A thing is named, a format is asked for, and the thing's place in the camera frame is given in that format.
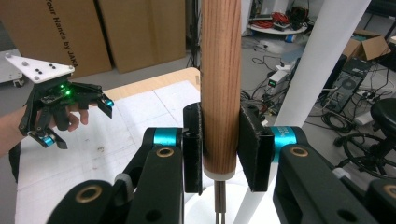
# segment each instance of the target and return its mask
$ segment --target computer tower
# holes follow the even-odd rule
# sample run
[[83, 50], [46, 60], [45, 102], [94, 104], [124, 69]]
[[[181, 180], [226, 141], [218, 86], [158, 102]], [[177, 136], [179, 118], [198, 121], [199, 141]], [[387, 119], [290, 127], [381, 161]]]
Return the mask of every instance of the computer tower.
[[351, 58], [334, 81], [332, 89], [335, 90], [327, 94], [321, 105], [334, 112], [341, 112], [366, 78], [370, 67], [371, 63], [369, 62]]
[[[337, 63], [334, 66], [334, 69], [330, 73], [329, 78], [326, 81], [326, 84], [324, 84], [323, 89], [331, 89], [332, 84], [334, 84], [334, 81], [337, 80], [338, 76], [341, 73], [341, 70], [343, 69], [344, 64], [347, 62], [347, 56], [344, 54], [341, 54], [340, 58], [338, 59]], [[328, 91], [322, 91], [319, 95], [319, 98], [322, 97], [323, 95], [327, 95], [329, 93]]]

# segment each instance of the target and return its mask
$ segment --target white pillar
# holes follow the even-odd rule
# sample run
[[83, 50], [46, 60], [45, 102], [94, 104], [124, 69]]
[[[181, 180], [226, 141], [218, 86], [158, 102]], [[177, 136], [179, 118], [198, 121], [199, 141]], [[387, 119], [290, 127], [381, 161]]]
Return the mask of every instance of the white pillar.
[[369, 3], [324, 1], [275, 126], [303, 126]]
[[[277, 173], [277, 163], [271, 163], [270, 175], [268, 176], [268, 191], [272, 191], [271, 194], [274, 193], [273, 192], [274, 189], [271, 189], [270, 185], [272, 184], [273, 181], [276, 181], [275, 179], [276, 173]], [[254, 213], [256, 212], [257, 207], [262, 202], [262, 198], [265, 196], [266, 193], [267, 192], [253, 193], [250, 191], [250, 188], [247, 188], [244, 200], [242, 201], [241, 206], [239, 207], [238, 213], [236, 214], [233, 224], [249, 223]]]

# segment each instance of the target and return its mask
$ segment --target wooden dowel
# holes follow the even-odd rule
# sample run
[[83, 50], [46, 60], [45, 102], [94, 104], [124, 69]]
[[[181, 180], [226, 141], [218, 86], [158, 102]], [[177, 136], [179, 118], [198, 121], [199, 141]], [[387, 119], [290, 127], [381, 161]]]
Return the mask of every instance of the wooden dowel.
[[201, 104], [205, 173], [233, 176], [240, 109], [241, 3], [203, 0]]

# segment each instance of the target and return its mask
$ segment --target robotic hand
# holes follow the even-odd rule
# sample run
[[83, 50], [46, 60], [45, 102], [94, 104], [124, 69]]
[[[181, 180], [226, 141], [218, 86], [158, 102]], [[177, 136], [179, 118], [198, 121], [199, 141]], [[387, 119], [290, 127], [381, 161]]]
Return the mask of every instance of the robotic hand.
[[19, 129], [24, 136], [33, 137], [41, 146], [49, 147], [56, 143], [58, 148], [67, 149], [66, 142], [49, 125], [53, 116], [58, 129], [67, 130], [68, 105], [77, 104], [79, 109], [88, 109], [89, 104], [96, 104], [111, 118], [114, 103], [103, 94], [101, 86], [67, 80], [75, 71], [73, 66], [10, 54], [6, 55], [6, 59], [35, 83]]

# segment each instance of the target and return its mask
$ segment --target cardboard box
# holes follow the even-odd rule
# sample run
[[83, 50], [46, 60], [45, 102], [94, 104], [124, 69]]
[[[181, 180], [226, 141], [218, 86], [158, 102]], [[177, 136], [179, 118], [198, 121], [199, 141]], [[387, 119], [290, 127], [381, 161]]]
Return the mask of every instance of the cardboard box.
[[23, 57], [74, 65], [74, 77], [112, 69], [94, 1], [0, 0], [0, 20]]
[[184, 0], [99, 0], [120, 73], [185, 57]]
[[[365, 40], [354, 39], [356, 36], [362, 36]], [[343, 51], [348, 60], [351, 57], [356, 57], [364, 61], [370, 61], [388, 53], [390, 50], [385, 38], [366, 30], [356, 30]]]

